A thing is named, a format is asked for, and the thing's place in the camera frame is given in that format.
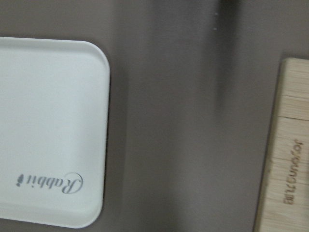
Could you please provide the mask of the bamboo cutting board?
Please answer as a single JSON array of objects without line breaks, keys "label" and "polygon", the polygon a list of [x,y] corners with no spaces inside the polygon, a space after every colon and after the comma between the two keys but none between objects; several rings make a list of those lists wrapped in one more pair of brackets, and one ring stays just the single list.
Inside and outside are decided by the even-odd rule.
[{"label": "bamboo cutting board", "polygon": [[267,143],[255,232],[309,230],[309,61],[286,58]]}]

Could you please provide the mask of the white rabbit serving tray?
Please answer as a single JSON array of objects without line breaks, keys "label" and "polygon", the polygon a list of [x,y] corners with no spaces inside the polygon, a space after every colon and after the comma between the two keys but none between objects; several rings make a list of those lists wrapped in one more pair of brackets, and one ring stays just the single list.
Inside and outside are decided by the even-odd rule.
[{"label": "white rabbit serving tray", "polygon": [[82,228],[102,209],[110,88],[85,41],[0,40],[0,216]]}]

